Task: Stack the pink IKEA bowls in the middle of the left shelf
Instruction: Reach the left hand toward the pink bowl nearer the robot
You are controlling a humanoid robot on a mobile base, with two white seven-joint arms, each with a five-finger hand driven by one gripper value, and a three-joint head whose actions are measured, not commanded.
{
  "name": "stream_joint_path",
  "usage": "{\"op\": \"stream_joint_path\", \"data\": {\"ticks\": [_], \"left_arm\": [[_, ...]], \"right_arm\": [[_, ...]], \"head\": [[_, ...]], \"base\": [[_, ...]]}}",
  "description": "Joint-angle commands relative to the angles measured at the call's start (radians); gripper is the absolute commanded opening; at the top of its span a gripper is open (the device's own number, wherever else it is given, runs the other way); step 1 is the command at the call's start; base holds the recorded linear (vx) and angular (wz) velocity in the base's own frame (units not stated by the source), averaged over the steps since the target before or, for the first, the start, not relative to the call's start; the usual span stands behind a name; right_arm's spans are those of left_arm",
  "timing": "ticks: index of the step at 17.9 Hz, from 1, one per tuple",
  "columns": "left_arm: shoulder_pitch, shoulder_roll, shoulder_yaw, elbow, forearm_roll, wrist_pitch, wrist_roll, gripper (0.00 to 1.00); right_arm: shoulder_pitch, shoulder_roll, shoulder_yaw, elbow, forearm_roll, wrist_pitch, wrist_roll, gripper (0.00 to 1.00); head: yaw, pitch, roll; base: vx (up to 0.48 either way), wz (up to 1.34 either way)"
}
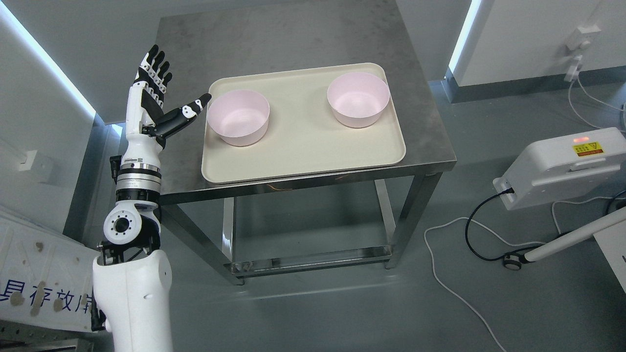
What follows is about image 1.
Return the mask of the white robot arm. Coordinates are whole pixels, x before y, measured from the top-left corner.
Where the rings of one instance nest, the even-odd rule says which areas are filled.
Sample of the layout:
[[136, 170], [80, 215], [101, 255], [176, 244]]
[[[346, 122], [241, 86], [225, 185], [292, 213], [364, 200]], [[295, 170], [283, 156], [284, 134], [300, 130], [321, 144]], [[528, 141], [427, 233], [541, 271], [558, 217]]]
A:
[[110, 158], [116, 201], [92, 263], [92, 330], [112, 334], [116, 352], [172, 352], [171, 265], [160, 248], [159, 167]]

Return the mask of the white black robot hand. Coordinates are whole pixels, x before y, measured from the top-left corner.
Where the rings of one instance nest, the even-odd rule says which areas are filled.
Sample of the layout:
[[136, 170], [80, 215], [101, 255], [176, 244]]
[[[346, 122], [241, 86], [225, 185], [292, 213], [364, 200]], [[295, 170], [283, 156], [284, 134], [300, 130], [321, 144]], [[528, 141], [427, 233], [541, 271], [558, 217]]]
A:
[[170, 136], [194, 122], [210, 102], [212, 95], [199, 98], [181, 107], [163, 111], [166, 89], [172, 79], [170, 63], [155, 44], [139, 64], [134, 82], [128, 91], [126, 136], [128, 141], [123, 163], [159, 164], [159, 154]]

